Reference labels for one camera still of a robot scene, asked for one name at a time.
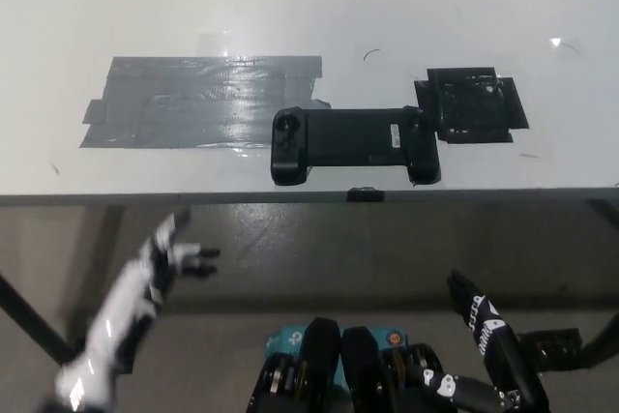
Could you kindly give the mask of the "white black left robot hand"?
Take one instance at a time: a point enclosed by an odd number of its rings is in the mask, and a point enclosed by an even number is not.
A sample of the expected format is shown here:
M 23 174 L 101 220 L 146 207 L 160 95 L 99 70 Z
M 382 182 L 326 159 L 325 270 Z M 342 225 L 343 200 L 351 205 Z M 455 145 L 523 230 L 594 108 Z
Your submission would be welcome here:
M 140 260 L 148 273 L 144 295 L 159 309 L 177 278 L 205 280 L 217 272 L 217 266 L 211 261 L 221 255 L 220 249 L 177 241 L 179 232 L 190 224 L 191 219 L 189 208 L 171 213 L 140 249 Z

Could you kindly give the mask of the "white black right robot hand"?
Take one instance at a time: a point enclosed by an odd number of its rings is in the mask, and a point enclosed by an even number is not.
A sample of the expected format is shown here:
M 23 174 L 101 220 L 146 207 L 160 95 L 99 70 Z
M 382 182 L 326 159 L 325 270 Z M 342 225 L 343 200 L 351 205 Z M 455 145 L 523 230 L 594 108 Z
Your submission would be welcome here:
M 416 368 L 425 393 L 466 412 L 548 412 L 549 399 L 512 326 L 480 287 L 458 270 L 447 277 L 455 312 L 479 350 L 489 383 L 471 377 Z

